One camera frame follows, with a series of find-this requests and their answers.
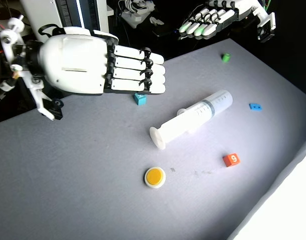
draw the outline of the orange cube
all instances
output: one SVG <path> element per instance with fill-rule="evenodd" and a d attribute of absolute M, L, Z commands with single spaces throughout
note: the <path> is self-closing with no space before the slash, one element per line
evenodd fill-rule
<path fill-rule="evenodd" d="M 229 155 L 223 157 L 223 160 L 224 160 L 227 167 L 237 165 L 241 162 L 236 153 L 229 154 Z"/>

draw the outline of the teal cube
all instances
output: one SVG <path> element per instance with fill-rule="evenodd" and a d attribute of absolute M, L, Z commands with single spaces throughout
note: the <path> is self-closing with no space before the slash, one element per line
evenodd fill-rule
<path fill-rule="evenodd" d="M 146 104 L 146 95 L 135 93 L 134 100 L 137 105 L 141 106 Z"/>

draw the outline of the syringe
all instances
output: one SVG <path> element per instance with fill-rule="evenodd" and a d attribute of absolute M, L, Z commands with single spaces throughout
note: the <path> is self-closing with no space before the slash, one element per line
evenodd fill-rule
<path fill-rule="evenodd" d="M 233 97 L 228 91 L 218 91 L 187 109 L 178 110 L 177 117 L 162 124 L 159 129 L 151 127 L 149 129 L 151 138 L 159 149 L 165 149 L 166 143 L 189 130 L 198 128 L 232 103 Z"/>

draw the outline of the yellow button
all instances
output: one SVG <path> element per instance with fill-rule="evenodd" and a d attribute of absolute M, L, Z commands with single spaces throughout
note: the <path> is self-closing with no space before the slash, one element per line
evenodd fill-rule
<path fill-rule="evenodd" d="M 158 185 L 163 179 L 163 172 L 158 168 L 153 168 L 147 173 L 146 179 L 149 184 Z"/>

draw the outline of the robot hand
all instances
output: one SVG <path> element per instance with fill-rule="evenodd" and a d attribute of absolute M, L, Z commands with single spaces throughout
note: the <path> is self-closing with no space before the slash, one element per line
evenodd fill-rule
<path fill-rule="evenodd" d="M 260 20 L 258 40 L 262 43 L 268 41 L 274 36 L 275 13 L 268 15 L 258 0 L 210 0 L 179 28 L 179 33 L 183 37 L 210 39 L 232 22 L 241 21 L 251 13 Z"/>
<path fill-rule="evenodd" d="M 80 27 L 55 28 L 43 44 L 24 44 L 19 18 L 11 18 L 9 29 L 0 32 L 1 60 L 11 77 L 0 80 L 0 91 L 8 92 L 21 77 L 30 90 L 37 110 L 51 120 L 61 119 L 60 100 L 53 101 L 42 90 L 45 78 L 52 86 L 75 94 L 161 94 L 165 91 L 164 58 L 149 48 L 137 50 L 118 45 L 118 38 Z"/>

